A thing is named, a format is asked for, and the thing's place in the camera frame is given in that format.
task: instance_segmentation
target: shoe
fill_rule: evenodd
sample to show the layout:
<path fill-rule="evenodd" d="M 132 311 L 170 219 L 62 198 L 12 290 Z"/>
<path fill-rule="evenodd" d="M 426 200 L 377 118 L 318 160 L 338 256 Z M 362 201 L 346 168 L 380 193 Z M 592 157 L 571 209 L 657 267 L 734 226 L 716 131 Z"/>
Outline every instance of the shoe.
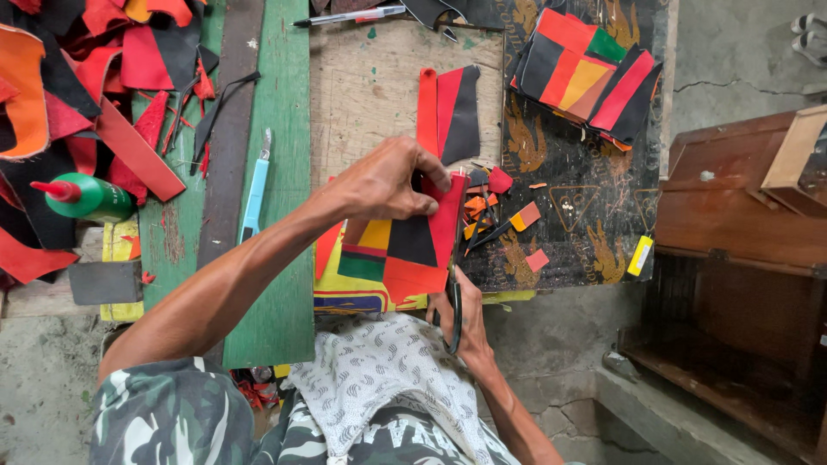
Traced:
<path fill-rule="evenodd" d="M 813 65 L 827 68 L 827 39 L 817 36 L 815 32 L 807 32 L 793 39 L 792 49 L 806 56 Z"/>
<path fill-rule="evenodd" d="M 796 34 L 806 34 L 807 32 L 813 31 L 814 26 L 821 26 L 821 28 L 827 31 L 827 22 L 815 17 L 815 13 L 810 13 L 809 15 L 792 20 L 790 29 Z"/>

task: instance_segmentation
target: green glue bottle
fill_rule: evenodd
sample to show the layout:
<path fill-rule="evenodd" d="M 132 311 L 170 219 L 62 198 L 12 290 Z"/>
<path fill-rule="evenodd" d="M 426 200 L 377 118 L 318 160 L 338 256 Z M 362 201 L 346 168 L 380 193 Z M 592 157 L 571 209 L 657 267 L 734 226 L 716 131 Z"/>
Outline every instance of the green glue bottle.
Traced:
<path fill-rule="evenodd" d="M 34 181 L 31 187 L 46 192 L 49 207 L 70 218 L 118 223 L 135 211 L 124 189 L 83 173 L 66 173 L 50 183 Z"/>

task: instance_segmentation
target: hand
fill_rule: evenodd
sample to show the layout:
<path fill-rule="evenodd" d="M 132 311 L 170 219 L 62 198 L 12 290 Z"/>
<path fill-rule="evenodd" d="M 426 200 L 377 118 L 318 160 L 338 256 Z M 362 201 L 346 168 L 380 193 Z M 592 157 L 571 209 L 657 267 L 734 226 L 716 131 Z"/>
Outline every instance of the hand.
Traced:
<path fill-rule="evenodd" d="M 482 323 L 482 292 L 465 276 L 459 266 L 457 282 L 460 284 L 462 297 L 462 335 L 457 348 L 457 356 L 461 357 L 476 376 L 477 367 L 490 365 L 494 360 L 494 351 L 488 345 L 485 337 L 485 326 Z M 428 313 L 425 319 L 433 321 L 433 311 L 439 312 L 439 327 L 442 336 L 448 345 L 451 344 L 454 334 L 454 308 L 445 292 L 429 294 Z"/>
<path fill-rule="evenodd" d="M 414 170 L 423 172 L 442 192 L 451 189 L 451 177 L 442 162 L 411 137 L 400 136 L 384 139 L 327 183 L 320 194 L 342 201 L 346 218 L 406 219 L 434 214 L 437 201 L 411 188 Z"/>

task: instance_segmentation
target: wooden box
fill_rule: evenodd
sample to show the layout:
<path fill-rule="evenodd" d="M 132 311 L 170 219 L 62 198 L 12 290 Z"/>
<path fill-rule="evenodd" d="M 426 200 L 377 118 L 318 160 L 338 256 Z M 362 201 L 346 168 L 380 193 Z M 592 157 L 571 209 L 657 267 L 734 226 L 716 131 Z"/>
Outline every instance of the wooden box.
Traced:
<path fill-rule="evenodd" d="M 827 218 L 827 105 L 796 114 L 761 190 L 798 214 Z"/>

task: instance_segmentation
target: green painted board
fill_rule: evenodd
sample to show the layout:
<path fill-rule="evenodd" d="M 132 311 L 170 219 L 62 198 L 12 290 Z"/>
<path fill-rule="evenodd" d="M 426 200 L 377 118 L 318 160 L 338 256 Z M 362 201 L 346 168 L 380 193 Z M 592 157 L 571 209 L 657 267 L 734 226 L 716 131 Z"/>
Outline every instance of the green painted board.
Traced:
<path fill-rule="evenodd" d="M 247 193 L 264 129 L 273 131 L 261 226 L 270 226 L 310 195 L 310 57 L 307 0 L 267 0 L 247 147 Z M 225 367 L 256 367 L 313 359 L 313 257 L 302 252 L 281 272 L 224 340 Z"/>
<path fill-rule="evenodd" d="M 211 0 L 204 18 L 201 40 L 215 52 L 221 48 L 226 8 L 226 0 Z M 310 193 L 308 32 L 285 26 L 296 18 L 307 16 L 308 5 L 301 0 L 268 0 L 265 4 L 259 41 L 262 78 L 256 85 L 242 197 L 246 202 L 252 168 L 261 148 L 261 128 L 270 126 L 274 133 L 273 155 L 262 204 L 262 227 L 284 217 Z M 216 76 L 218 72 L 213 71 L 213 82 Z M 149 100 L 136 95 L 133 114 L 140 115 L 148 104 Z M 191 98 L 187 104 L 184 117 L 193 125 L 200 121 L 196 98 Z M 159 152 L 171 121 L 168 113 Z M 204 180 L 200 173 L 189 175 L 193 145 L 194 131 L 182 127 L 176 148 L 165 157 L 187 189 L 165 204 L 150 197 L 140 211 L 143 269 L 157 275 L 155 282 L 144 289 L 145 310 L 151 309 L 196 269 L 203 221 Z M 311 252 L 307 250 L 265 290 L 227 337 L 223 364 L 225 367 L 252 367 L 311 358 L 313 264 Z"/>
<path fill-rule="evenodd" d="M 225 0 L 211 0 L 204 13 L 201 43 L 215 52 L 221 49 L 225 10 Z M 218 72 L 213 71 L 212 76 L 217 75 Z M 170 92 L 168 104 L 173 108 L 175 96 L 176 93 Z M 149 102 L 135 94 L 132 99 L 132 114 L 136 120 Z M 206 109 L 209 110 L 211 105 L 212 102 L 207 101 Z M 198 99 L 191 97 L 183 113 L 188 122 L 194 126 L 197 125 L 201 121 Z M 164 137 L 172 119 L 172 112 L 168 111 L 165 125 L 161 129 L 158 153 L 164 145 Z M 161 203 L 156 197 L 150 195 L 146 200 L 146 206 L 139 211 L 138 221 L 143 252 L 141 264 L 145 271 L 157 276 L 154 282 L 144 287 L 144 311 L 150 310 L 195 272 L 198 236 L 201 232 L 204 180 L 201 179 L 200 172 L 196 176 L 189 175 L 189 161 L 193 158 L 195 144 L 194 137 L 195 130 L 182 124 L 175 141 L 175 149 L 170 149 L 164 158 L 187 189 L 165 203 Z"/>

